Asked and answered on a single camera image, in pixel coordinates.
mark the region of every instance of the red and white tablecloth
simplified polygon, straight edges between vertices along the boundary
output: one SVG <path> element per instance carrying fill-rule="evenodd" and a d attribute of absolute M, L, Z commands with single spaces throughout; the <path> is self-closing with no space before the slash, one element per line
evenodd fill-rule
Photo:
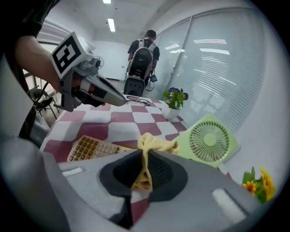
<path fill-rule="evenodd" d="M 40 149 L 53 154 L 57 162 L 66 162 L 73 143 L 83 135 L 116 145 L 137 147 L 138 139 L 146 132 L 163 140 L 172 140 L 187 129 L 181 117 L 177 116 L 171 122 L 163 117 L 161 109 L 168 107 L 164 101 L 142 99 L 148 100 L 150 106 L 129 101 L 123 106 L 106 104 L 97 108 L 81 104 L 73 112 L 64 111 Z M 218 168 L 230 177 L 225 165 Z M 147 191 L 132 192 L 131 210 L 134 222 L 148 207 L 147 198 Z"/>

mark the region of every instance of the chair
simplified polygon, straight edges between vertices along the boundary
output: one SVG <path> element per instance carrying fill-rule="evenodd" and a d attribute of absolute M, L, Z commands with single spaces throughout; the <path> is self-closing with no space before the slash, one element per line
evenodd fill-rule
<path fill-rule="evenodd" d="M 50 97 L 46 91 L 43 91 L 43 95 L 45 95 L 45 98 L 41 101 L 38 102 L 37 99 L 39 98 L 40 94 L 41 94 L 42 90 L 38 89 L 38 85 L 32 89 L 30 89 L 28 91 L 28 94 L 30 95 L 31 99 L 33 100 L 34 103 L 34 107 L 35 109 L 40 113 L 41 115 L 41 111 L 42 110 L 49 110 L 47 107 L 49 107 L 53 113 L 53 116 L 55 117 L 55 119 L 57 119 L 52 107 L 50 106 L 50 104 L 52 102 L 55 103 L 55 100 L 53 99 L 53 97 Z"/>
<path fill-rule="evenodd" d="M 152 70 L 152 53 L 148 48 L 139 48 L 130 60 L 126 78 L 124 94 L 141 97 L 146 87 L 145 79 Z"/>

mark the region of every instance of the eyeglasses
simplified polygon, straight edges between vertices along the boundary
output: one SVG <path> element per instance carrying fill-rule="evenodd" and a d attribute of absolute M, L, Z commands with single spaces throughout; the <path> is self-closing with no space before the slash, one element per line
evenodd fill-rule
<path fill-rule="evenodd" d="M 138 98 L 134 97 L 134 96 L 127 96 L 126 98 L 127 98 L 126 102 L 134 101 L 134 102 L 140 102 L 144 106 L 150 106 L 149 101 L 146 99 L 139 99 L 138 100 Z"/>

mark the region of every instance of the ceiling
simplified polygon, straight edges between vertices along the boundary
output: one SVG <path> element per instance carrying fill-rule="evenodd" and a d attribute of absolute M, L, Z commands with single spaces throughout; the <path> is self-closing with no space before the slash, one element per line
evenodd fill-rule
<path fill-rule="evenodd" d="M 94 40 L 130 44 L 150 29 L 154 22 L 180 0 L 62 0 L 66 7 L 82 14 L 95 28 Z M 112 33 L 107 19 L 113 18 L 116 32 Z"/>

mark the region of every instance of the potted plant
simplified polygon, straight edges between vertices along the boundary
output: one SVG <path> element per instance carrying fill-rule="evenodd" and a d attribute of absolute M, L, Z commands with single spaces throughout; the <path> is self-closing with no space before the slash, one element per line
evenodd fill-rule
<path fill-rule="evenodd" d="M 183 89 L 170 88 L 163 93 L 163 101 L 165 101 L 168 107 L 162 108 L 162 115 L 167 120 L 174 119 L 179 114 L 179 108 L 183 107 L 183 101 L 187 100 L 189 95 L 183 92 Z"/>

